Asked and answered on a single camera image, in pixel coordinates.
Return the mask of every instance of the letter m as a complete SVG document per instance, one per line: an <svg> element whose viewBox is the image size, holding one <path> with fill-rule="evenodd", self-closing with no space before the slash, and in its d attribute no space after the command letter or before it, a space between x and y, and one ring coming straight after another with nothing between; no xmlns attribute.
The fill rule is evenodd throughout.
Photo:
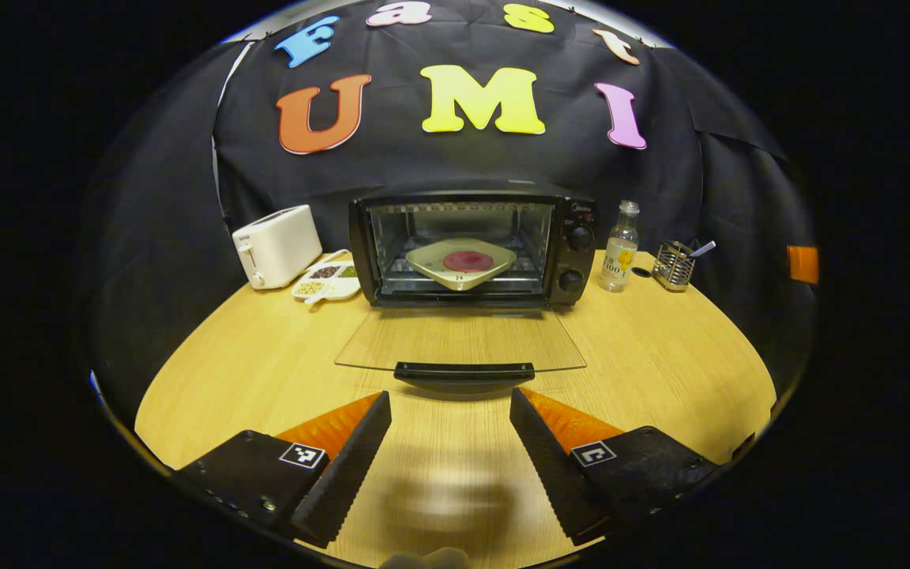
<svg viewBox="0 0 910 569"><path fill-rule="evenodd" d="M501 116L494 125L505 133L542 134L546 130L536 116L532 98L535 73L524 69L498 69L487 86L480 86L458 65L433 65L420 70L431 80L431 116L423 120L428 133L462 130L465 121L455 116L455 103L462 107L477 129L483 130L501 105Z"/></svg>

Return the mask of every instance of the orange tag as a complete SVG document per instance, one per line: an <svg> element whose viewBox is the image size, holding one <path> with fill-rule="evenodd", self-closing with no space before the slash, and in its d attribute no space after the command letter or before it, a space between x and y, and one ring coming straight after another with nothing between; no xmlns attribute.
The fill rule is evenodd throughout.
<svg viewBox="0 0 910 569"><path fill-rule="evenodd" d="M820 262L816 247L788 246L788 278L815 285L820 281Z"/></svg>

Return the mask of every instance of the metal utensil caddy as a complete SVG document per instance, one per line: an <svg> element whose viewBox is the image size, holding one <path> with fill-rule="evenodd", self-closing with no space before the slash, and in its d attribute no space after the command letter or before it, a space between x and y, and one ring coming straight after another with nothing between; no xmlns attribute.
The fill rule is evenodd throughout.
<svg viewBox="0 0 910 569"><path fill-rule="evenodd" d="M652 268L655 281L669 292L683 292L690 285L690 275L694 274L694 262L690 257L694 250L679 241L663 241L655 255Z"/></svg>

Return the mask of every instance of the glass bottle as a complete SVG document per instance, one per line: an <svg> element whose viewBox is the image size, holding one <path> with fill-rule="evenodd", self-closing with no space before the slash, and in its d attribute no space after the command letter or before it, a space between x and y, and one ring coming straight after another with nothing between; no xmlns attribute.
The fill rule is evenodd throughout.
<svg viewBox="0 0 910 569"><path fill-rule="evenodd" d="M634 255L638 250L636 202L627 199L620 202L620 217L616 226L610 230L610 240L606 242L606 258L603 260L603 272L599 277L599 286L604 291L622 292L627 284L627 274Z"/></svg>

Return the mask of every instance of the black cloth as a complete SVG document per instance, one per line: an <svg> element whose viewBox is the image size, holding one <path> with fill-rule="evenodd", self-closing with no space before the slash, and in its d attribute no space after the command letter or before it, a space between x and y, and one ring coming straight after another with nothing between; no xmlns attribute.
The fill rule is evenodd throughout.
<svg viewBox="0 0 910 569"><path fill-rule="evenodd" d="M104 396L133 424L174 349L245 284L212 173L220 88L243 49L196 58L119 135L87 195L80 338Z"/></svg>
<svg viewBox="0 0 910 569"><path fill-rule="evenodd" d="M250 45L216 101L243 43L214 47L151 102L122 135L95 183L93 266L86 292L95 371L119 415L134 417L145 388L180 342L245 282L228 233L278 209L308 204L326 250L349 247L347 204L376 187L425 180L512 178L591 195L606 243L621 199L641 206L639 248L664 239L716 240L694 284L747 335L779 391L812 335L812 291L788 280L787 245L814 245L806 206L768 131L718 80L673 48L631 44L622 62L593 29L549 4L552 33L512 28L502 3L432 3L432 21L369 28L379 3L332 9ZM294 69L276 44L325 15L332 46ZM497 69L532 71L545 134L466 122L426 133L432 65L459 65L481 85ZM339 147L308 155L279 144L283 95L317 86L313 130L332 126L329 84L369 74L360 126ZM611 116L595 83L631 91L646 149L607 139ZM210 137L216 144L218 197Z"/></svg>

